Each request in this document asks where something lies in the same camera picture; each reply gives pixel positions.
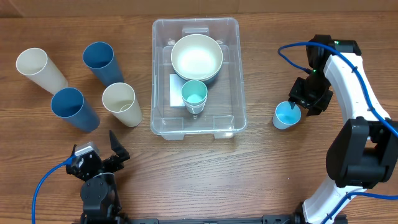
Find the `light blue small cup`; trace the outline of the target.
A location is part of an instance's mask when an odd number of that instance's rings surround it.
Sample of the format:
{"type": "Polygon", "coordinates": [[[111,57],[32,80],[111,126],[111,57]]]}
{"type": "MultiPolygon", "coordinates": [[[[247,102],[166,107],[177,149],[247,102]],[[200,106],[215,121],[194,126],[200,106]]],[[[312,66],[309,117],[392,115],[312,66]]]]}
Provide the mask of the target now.
{"type": "Polygon", "coordinates": [[[277,129],[287,129],[297,124],[301,116],[298,105],[291,109],[289,101],[283,101],[276,106],[272,122],[277,129]]]}

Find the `blue tall cup front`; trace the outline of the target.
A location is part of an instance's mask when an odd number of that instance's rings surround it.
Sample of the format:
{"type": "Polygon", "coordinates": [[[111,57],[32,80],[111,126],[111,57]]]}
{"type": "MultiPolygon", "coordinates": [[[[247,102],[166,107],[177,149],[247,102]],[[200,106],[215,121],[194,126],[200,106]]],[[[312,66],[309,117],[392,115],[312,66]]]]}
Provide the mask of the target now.
{"type": "Polygon", "coordinates": [[[74,127],[90,133],[100,125],[100,118],[83,96],[72,87],[58,91],[51,100],[52,112],[74,127]]]}

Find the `blue tall cup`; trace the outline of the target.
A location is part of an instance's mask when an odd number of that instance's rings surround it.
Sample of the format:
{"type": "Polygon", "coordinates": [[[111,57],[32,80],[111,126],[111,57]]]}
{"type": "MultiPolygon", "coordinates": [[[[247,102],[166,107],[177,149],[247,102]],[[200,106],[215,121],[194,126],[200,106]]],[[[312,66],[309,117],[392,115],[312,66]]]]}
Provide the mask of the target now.
{"type": "Polygon", "coordinates": [[[104,86],[124,82],[114,50],[106,42],[88,45],[83,52],[83,62],[104,86]]]}
{"type": "Polygon", "coordinates": [[[90,133],[100,125],[100,118],[83,96],[72,87],[58,91],[51,100],[52,112],[74,127],[90,133]]]}

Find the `cream tall cup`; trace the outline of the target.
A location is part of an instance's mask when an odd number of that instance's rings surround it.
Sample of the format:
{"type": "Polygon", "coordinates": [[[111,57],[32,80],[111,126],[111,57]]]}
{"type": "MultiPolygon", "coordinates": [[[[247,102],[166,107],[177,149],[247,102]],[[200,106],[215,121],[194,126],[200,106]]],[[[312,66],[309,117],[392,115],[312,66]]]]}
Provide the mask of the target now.
{"type": "Polygon", "coordinates": [[[136,93],[127,83],[118,82],[108,86],[103,92],[102,103],[125,126],[136,127],[142,121],[136,93]]]}
{"type": "Polygon", "coordinates": [[[53,95],[68,87],[63,73],[40,48],[23,51],[16,60],[16,68],[19,73],[53,95]]]}

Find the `dark blue bowl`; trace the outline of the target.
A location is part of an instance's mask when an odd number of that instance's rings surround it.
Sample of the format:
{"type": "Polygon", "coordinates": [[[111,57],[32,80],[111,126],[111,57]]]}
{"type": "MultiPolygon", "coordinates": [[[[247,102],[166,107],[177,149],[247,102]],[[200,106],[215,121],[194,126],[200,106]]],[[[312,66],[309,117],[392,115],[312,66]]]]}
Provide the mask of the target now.
{"type": "Polygon", "coordinates": [[[218,75],[219,75],[220,71],[221,71],[221,68],[220,68],[215,74],[213,74],[212,76],[205,77],[205,78],[185,77],[185,76],[179,74],[178,72],[175,72],[175,73],[176,73],[180,78],[182,78],[182,79],[185,80],[185,81],[199,80],[199,81],[203,82],[203,83],[206,84],[206,85],[211,85],[211,84],[218,78],[218,75]]]}

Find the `grey small cup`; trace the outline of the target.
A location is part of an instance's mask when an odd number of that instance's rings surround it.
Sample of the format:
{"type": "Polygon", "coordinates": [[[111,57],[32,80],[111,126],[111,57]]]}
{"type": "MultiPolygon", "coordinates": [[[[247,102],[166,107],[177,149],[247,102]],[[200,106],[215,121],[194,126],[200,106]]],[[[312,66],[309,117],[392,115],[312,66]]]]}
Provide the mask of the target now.
{"type": "Polygon", "coordinates": [[[191,114],[199,114],[199,113],[201,113],[201,112],[203,111],[204,107],[202,107],[202,108],[187,108],[187,107],[186,107],[186,109],[187,109],[188,112],[191,113],[191,114]]]}

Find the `mint green small cup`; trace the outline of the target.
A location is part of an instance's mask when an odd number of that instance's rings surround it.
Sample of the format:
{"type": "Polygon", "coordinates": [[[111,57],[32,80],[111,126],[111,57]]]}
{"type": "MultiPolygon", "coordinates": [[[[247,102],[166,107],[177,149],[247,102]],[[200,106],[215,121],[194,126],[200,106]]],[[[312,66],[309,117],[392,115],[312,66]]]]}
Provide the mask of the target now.
{"type": "Polygon", "coordinates": [[[182,98],[191,105],[199,105],[207,97],[208,89],[206,85],[199,80],[190,80],[182,87],[182,98]]]}

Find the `cream bowl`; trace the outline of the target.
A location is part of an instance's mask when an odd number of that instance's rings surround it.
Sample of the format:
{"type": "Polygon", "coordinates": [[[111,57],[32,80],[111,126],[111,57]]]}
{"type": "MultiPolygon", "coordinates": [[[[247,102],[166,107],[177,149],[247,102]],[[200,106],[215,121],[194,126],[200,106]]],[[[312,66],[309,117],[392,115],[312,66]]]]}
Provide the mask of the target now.
{"type": "Polygon", "coordinates": [[[211,37],[191,34],[177,41],[172,48],[170,59],[173,69],[181,78],[207,82],[220,71],[223,52],[211,37]]]}

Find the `pink small cup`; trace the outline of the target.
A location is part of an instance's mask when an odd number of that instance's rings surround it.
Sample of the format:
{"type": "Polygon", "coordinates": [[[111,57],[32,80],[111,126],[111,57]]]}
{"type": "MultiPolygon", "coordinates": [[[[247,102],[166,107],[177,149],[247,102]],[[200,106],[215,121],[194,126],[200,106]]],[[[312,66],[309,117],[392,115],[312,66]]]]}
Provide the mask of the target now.
{"type": "Polygon", "coordinates": [[[187,108],[202,108],[205,106],[206,100],[201,100],[198,103],[191,103],[191,102],[185,101],[185,100],[183,102],[185,103],[185,106],[187,108]]]}

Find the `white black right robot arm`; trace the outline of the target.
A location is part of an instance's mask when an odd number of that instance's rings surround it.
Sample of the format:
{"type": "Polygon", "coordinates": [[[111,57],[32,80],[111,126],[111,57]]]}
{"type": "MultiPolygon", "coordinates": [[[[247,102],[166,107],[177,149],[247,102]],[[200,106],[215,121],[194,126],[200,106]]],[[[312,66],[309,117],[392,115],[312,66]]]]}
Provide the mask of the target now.
{"type": "Polygon", "coordinates": [[[344,125],[326,154],[327,176],[315,193],[289,217],[289,223],[347,223],[342,209],[357,196],[397,200],[370,194],[387,182],[397,162],[397,121],[378,102],[354,40],[315,35],[302,44],[309,67],[296,79],[288,99],[290,109],[305,108],[309,116],[338,100],[344,125]]]}

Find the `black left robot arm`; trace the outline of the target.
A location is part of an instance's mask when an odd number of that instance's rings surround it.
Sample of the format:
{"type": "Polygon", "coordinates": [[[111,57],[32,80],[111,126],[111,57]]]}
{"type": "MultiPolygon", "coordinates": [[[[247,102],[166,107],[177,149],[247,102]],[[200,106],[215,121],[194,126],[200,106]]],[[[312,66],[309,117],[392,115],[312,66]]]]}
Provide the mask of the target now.
{"type": "Polygon", "coordinates": [[[83,201],[81,223],[129,223],[123,213],[114,173],[123,169],[123,162],[130,159],[113,131],[109,132],[111,150],[114,155],[102,160],[99,149],[90,141],[75,145],[72,160],[66,165],[67,174],[84,181],[80,190],[83,201]]]}

